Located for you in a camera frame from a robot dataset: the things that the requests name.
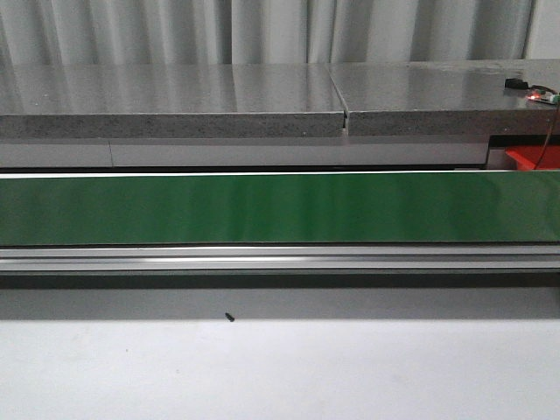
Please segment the right grey stone slab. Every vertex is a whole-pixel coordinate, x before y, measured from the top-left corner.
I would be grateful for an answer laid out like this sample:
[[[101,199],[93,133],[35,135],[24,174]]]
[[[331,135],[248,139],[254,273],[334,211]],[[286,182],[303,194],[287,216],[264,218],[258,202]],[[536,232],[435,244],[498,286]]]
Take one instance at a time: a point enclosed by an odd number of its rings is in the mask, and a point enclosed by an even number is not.
[[[505,81],[559,87],[556,59],[346,63],[329,72],[351,136],[543,135],[554,108]]]

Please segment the grey stone slab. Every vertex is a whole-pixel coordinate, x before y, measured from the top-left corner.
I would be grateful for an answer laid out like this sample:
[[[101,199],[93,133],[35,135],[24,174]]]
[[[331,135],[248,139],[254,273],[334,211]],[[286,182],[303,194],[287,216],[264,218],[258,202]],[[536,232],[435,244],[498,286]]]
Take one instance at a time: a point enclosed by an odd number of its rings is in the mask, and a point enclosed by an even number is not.
[[[329,72],[351,136],[543,135],[554,108],[505,81],[559,87],[556,59],[346,63]]]
[[[345,116],[321,65],[1,70],[3,137],[337,137]]]

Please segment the green conveyor belt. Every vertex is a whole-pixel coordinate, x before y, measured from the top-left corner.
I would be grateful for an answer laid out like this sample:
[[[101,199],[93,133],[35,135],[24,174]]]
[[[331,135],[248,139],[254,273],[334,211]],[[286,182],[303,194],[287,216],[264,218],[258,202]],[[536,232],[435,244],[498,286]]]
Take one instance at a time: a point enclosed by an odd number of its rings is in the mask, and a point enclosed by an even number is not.
[[[555,242],[556,171],[5,178],[5,247]]]

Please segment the red plastic bin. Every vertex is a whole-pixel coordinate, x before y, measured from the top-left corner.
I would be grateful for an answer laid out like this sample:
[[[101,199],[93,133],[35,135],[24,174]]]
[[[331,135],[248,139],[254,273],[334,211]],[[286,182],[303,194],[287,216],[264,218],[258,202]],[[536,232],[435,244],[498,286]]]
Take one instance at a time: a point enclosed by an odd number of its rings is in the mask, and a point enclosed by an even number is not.
[[[515,162],[518,171],[558,170],[560,165],[560,148],[548,146],[513,146],[506,148],[506,154]]]

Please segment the small black device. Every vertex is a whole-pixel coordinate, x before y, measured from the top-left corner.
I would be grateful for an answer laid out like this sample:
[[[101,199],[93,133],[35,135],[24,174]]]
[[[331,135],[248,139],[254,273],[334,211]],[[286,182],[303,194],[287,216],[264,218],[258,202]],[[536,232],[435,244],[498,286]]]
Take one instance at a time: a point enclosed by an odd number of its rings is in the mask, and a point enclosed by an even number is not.
[[[504,82],[504,88],[515,89],[515,90],[527,90],[529,89],[529,84],[519,78],[506,78]]]

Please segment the left grey stone slab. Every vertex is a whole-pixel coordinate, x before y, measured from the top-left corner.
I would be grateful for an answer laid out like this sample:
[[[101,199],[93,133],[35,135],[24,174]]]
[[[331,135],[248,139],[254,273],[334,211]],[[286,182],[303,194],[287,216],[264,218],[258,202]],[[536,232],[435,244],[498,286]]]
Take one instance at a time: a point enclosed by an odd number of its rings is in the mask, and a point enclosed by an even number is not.
[[[345,116],[321,65],[1,70],[3,137],[337,137]]]

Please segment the circuit board with red light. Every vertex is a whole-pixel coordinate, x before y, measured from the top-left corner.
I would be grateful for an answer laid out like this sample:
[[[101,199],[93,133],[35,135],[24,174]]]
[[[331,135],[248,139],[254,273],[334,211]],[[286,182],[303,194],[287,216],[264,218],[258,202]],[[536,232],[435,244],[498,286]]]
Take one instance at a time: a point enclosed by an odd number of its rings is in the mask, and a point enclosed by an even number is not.
[[[547,87],[532,87],[528,91],[527,99],[556,106],[559,103],[559,93]]]

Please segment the grey pleated curtain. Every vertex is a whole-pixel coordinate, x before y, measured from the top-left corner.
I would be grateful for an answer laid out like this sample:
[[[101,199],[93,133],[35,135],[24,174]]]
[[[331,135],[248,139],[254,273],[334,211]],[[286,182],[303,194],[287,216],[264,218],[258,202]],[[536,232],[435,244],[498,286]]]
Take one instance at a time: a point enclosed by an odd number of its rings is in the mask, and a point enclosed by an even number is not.
[[[531,1],[4,1],[1,61],[262,64],[520,59]]]

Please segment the aluminium conveyor frame rail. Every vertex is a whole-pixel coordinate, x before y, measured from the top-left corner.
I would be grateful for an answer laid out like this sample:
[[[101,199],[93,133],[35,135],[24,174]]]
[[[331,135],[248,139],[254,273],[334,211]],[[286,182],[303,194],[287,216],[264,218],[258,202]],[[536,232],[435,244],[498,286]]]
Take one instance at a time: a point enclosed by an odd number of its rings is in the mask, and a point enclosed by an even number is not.
[[[557,271],[558,244],[320,244],[2,248],[3,273]]]

